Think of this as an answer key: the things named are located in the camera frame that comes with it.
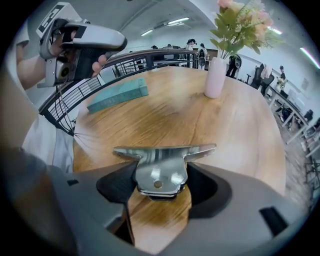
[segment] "ceiling light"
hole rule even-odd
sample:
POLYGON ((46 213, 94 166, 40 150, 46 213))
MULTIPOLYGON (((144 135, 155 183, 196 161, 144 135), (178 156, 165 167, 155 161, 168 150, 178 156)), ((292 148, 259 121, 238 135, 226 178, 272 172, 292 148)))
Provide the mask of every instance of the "ceiling light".
POLYGON ((275 28, 273 28, 273 27, 268 26, 268 29, 270 29, 271 31, 273 31, 274 33, 276 33, 276 34, 278 34, 278 35, 281 35, 281 34, 282 34, 281 31, 279 31, 279 30, 277 30, 277 29, 275 29, 275 28))
POLYGON ((316 62, 316 60, 314 59, 314 57, 312 57, 312 55, 303 47, 300 48, 301 51, 303 51, 303 53, 305 55, 307 55, 309 57, 309 59, 313 62, 313 64, 320 69, 320 65, 316 62))
POLYGON ((180 19, 177 19, 177 20, 170 21, 170 22, 168 22, 168 24, 173 24, 173 23, 176 23, 176 22, 183 22, 183 21, 187 21, 187 20, 189 20, 188 17, 180 18, 180 19))
POLYGON ((147 31, 147 32, 143 33, 141 36, 143 37, 143 36, 145 36, 146 34, 151 33, 152 31, 153 31, 153 30, 152 30, 152 29, 150 29, 149 31, 147 31))

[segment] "table leg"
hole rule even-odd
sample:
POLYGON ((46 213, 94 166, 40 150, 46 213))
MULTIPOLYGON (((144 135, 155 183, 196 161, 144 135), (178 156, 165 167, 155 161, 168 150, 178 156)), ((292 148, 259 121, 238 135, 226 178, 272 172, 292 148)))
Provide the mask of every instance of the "table leg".
POLYGON ((318 149, 320 149, 320 144, 316 146, 309 154, 307 154, 305 157, 308 158, 312 156, 313 153, 315 153, 318 149))
POLYGON ((299 134, 301 134, 301 133, 303 132, 303 130, 305 130, 306 128, 308 128, 306 125, 304 125, 302 128, 300 128, 300 130, 298 130, 298 131, 296 132, 296 134, 293 135, 293 136, 286 142, 286 144, 287 144, 287 145, 290 144, 290 143, 291 143, 296 137, 298 137, 299 134))
POLYGON ((292 113, 289 115, 289 117, 283 122, 282 128, 286 126, 286 124, 291 120, 291 118, 294 116, 295 112, 292 111, 292 113))
POLYGON ((269 104, 269 108, 271 109, 272 108, 272 106, 273 106, 273 104, 275 103, 275 101, 276 101, 276 93, 273 93, 274 95, 272 95, 272 100, 271 100, 271 102, 270 102, 270 104, 269 104))

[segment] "round wooden tabletop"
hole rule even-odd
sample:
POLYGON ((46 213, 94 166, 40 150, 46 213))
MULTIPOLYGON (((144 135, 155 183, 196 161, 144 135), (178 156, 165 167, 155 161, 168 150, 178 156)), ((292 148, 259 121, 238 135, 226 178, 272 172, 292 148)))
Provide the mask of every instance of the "round wooden tabletop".
MULTIPOLYGON (((128 161, 113 154, 114 147, 216 143, 214 154, 196 162, 255 177, 284 195, 284 146, 267 102, 256 89, 229 77, 218 99, 207 98, 206 75, 193 68, 157 68, 115 83, 144 77, 148 96, 93 114, 87 105, 94 95, 83 101, 75 127, 74 171, 128 161)), ((173 202, 156 202, 135 190, 128 207, 135 246, 156 254, 187 225, 190 191, 186 188, 173 202)))

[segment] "person with black hair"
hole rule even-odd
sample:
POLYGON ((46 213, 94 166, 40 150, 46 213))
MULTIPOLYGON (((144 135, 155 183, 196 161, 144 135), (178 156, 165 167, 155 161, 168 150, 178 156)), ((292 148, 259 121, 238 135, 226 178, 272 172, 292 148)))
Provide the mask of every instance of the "person with black hair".
MULTIPOLYGON (((186 43, 185 49, 189 50, 189 51, 193 51, 194 50, 194 45, 197 44, 196 40, 194 39, 189 39, 188 42, 186 43)), ((190 68, 193 67, 193 62, 190 62, 190 68)))
POLYGON ((198 70, 205 70, 206 56, 208 55, 208 52, 203 43, 200 44, 196 54, 198 56, 198 70))

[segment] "floor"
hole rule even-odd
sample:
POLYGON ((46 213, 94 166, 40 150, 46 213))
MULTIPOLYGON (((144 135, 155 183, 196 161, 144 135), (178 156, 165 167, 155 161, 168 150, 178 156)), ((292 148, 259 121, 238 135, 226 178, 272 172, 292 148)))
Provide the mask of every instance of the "floor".
POLYGON ((306 181, 306 171, 304 164, 309 163, 310 160, 306 158, 306 153, 303 151, 301 142, 304 140, 299 136, 289 145, 285 142, 298 130, 297 124, 294 123, 291 131, 287 127, 282 128, 282 121, 279 118, 276 109, 279 104, 275 103, 272 106, 274 118, 278 124, 280 134, 283 140, 285 152, 285 167, 286 167, 286 184, 285 196, 295 202, 306 213, 310 206, 311 189, 306 181))

